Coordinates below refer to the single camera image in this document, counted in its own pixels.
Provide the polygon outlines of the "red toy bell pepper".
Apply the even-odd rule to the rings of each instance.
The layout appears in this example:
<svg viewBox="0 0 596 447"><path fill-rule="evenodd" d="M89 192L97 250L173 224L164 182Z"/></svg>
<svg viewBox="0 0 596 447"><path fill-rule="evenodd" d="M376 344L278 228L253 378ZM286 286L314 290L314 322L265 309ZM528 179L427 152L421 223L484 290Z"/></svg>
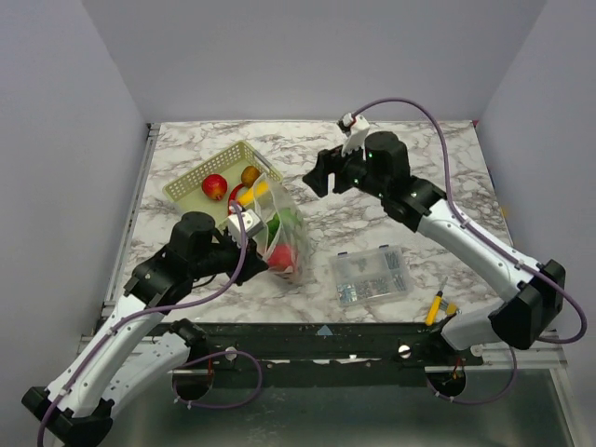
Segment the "red toy bell pepper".
<svg viewBox="0 0 596 447"><path fill-rule="evenodd" d="M276 274L292 275L297 272L296 256L288 244L278 244L271 252L267 263Z"/></svg>

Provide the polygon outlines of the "clear zip top bag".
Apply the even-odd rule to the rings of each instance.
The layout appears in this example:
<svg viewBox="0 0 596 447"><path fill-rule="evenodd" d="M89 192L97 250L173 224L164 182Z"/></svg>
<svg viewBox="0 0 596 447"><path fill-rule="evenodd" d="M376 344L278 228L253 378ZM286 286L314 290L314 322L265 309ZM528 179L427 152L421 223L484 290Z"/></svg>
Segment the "clear zip top bag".
<svg viewBox="0 0 596 447"><path fill-rule="evenodd" d="M297 203L294 201L290 192L284 185L266 174L262 174L255 183L259 182L268 182L269 192L259 197L247 207L250 210L254 210L265 224L264 231L254 237L254 239L257 241L257 250L267 263L267 260L276 245L290 245L293 248L296 256L297 272L292 275L281 275L274 273L269 269L269 266L268 269L273 274L285 279L286 281L297 284L302 281L304 272L308 267L310 256L309 237L304 215L299 210ZM282 224L279 227L278 233L273 242L268 244L266 223L276 212L284 208L290 208L291 210L298 211L299 216L302 218L302 223L294 227L287 227Z"/></svg>

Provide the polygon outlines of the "green bell pepper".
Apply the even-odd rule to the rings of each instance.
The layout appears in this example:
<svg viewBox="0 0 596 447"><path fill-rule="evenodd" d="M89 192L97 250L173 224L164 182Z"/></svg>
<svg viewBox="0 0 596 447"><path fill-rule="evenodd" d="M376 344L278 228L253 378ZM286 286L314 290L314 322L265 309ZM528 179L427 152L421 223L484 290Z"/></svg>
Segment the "green bell pepper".
<svg viewBox="0 0 596 447"><path fill-rule="evenodd" d="M267 243L271 244L273 242L282 224L287 227L294 227L301 223L302 218L299 216L298 211L291 210L290 208L279 210L266 223L268 232Z"/></svg>

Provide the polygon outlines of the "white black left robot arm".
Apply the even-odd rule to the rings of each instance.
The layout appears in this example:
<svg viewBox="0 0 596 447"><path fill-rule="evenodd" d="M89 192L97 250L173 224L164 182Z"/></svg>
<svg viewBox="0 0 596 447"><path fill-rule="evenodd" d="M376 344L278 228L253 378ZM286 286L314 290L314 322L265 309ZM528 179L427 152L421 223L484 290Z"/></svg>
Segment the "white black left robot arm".
<svg viewBox="0 0 596 447"><path fill-rule="evenodd" d="M265 271L254 237L266 225L253 210L233 204L225 231L211 216L192 211L171 231L169 242L137 265L124 294L77 359L48 386L33 386L22 404L39 420L36 443L50 431L66 446L97 446L115 416L153 381L180 363L195 368L212 354L207 335L187 319L171 324L152 349L132 359L140 341L201 278L226 274L222 289Z"/></svg>

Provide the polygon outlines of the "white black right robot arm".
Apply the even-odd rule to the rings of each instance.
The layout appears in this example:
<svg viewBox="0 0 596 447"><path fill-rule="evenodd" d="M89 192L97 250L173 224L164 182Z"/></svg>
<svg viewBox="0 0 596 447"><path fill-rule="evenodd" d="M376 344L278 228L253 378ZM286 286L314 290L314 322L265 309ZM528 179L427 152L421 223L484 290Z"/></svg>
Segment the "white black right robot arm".
<svg viewBox="0 0 596 447"><path fill-rule="evenodd" d="M529 349L562 310L562 295L549 286L563 285L565 270L550 260L516 253L495 237L496 253L471 232L461 210L452 211L445 193L410 171L407 146L390 131L369 135L349 155L341 147L318 152L315 167L303 178L324 197L357 188L380 199L385 213L411 231L427 237L474 270L499 296L500 303L450 317L440 335L428 342L429 356L441 365L459 358L473 345L504 342Z"/></svg>

